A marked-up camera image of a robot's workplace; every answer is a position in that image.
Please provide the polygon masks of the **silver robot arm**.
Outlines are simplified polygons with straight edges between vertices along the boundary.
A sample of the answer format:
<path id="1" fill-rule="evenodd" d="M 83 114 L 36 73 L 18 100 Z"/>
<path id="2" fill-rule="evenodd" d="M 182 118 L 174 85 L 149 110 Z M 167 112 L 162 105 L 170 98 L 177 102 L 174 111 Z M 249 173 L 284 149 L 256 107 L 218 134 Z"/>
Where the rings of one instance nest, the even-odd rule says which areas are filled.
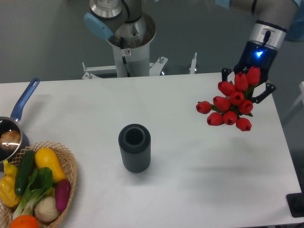
<path id="1" fill-rule="evenodd" d="M 261 76 L 258 83 L 266 85 L 266 90 L 249 100 L 260 103 L 276 87 L 268 82 L 268 72 L 285 39 L 294 16 L 301 5 L 299 0 L 216 0 L 216 4 L 228 9 L 239 9 L 256 17 L 256 22 L 245 45 L 239 62 L 229 72 L 247 72 L 251 67 L 259 67 Z"/>

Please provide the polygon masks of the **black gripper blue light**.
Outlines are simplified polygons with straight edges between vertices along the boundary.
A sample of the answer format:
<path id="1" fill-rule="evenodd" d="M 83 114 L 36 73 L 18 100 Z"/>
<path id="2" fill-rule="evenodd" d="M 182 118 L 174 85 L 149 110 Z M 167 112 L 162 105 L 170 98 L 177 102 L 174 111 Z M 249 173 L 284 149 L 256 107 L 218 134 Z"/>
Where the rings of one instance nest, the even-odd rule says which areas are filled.
<path id="1" fill-rule="evenodd" d="M 232 82 L 235 74 L 241 72 L 245 67 L 247 69 L 259 67 L 261 73 L 260 82 L 264 82 L 265 90 L 261 94 L 251 97 L 251 102 L 255 104 L 261 103 L 276 90 L 276 86 L 268 80 L 268 73 L 277 53 L 278 51 L 275 49 L 248 41 L 239 62 L 234 68 L 222 68 L 222 81 Z"/>

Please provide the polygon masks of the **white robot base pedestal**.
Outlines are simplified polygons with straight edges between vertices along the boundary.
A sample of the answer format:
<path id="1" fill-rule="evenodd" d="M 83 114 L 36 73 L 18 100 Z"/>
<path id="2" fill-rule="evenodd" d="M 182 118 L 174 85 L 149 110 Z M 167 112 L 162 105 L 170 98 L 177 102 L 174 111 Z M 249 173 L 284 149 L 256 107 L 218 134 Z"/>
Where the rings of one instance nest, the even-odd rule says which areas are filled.
<path id="1" fill-rule="evenodd" d="M 143 12 L 142 1 L 91 0 L 89 6 L 84 23 L 96 37 L 112 46 L 114 62 L 118 54 L 150 58 L 150 43 L 155 37 L 156 26 Z"/>

